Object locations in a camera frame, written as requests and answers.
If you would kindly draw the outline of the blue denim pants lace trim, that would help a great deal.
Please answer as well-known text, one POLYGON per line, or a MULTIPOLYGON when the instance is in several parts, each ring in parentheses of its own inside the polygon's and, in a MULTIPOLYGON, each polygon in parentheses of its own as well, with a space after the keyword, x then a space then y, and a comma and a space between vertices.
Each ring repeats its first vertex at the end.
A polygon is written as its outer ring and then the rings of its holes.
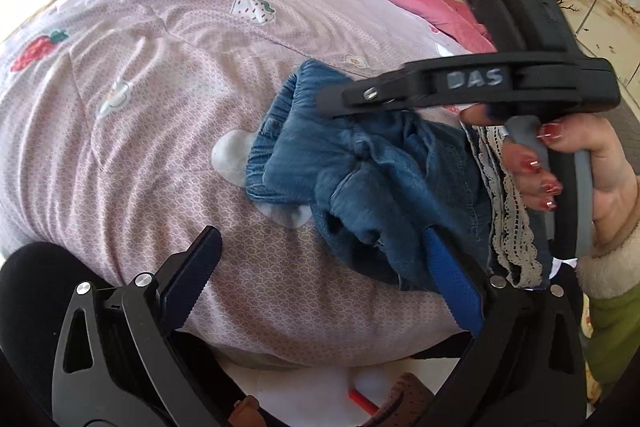
POLYGON ((548 282, 544 221, 500 166, 501 131, 410 110, 320 116, 318 92, 346 82, 314 60, 285 80, 248 154, 251 200, 308 207, 335 257, 402 291, 436 287, 426 232, 515 286, 548 282))

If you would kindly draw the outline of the green sleeve with fleece cuff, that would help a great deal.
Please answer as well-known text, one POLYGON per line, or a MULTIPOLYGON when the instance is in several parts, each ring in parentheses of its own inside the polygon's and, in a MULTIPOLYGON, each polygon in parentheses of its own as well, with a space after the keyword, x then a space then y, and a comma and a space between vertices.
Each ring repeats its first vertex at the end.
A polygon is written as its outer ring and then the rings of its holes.
POLYGON ((639 348, 639 219, 594 247, 576 272, 592 325, 585 358, 602 395, 609 395, 639 348))

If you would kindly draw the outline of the red item on floor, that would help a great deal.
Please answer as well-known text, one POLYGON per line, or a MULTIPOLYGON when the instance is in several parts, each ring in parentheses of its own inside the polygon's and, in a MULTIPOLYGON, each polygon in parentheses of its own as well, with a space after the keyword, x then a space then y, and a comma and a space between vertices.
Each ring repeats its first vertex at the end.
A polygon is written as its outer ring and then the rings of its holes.
POLYGON ((370 416, 373 416, 378 411, 378 406, 355 388, 349 389, 348 397, 370 416))

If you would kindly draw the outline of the pink strawberry print bedsheet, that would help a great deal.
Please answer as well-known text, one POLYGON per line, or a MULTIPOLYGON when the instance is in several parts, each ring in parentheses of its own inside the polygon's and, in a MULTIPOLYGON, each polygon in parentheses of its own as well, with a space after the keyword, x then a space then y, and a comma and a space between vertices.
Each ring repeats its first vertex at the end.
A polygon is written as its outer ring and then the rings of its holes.
POLYGON ((255 132, 315 58, 355 78, 470 52, 387 0, 58 0, 1 45, 1 251, 60 245, 112 284, 215 225, 189 332, 245 366, 371 365, 454 335, 442 298, 327 253, 254 205, 255 132))

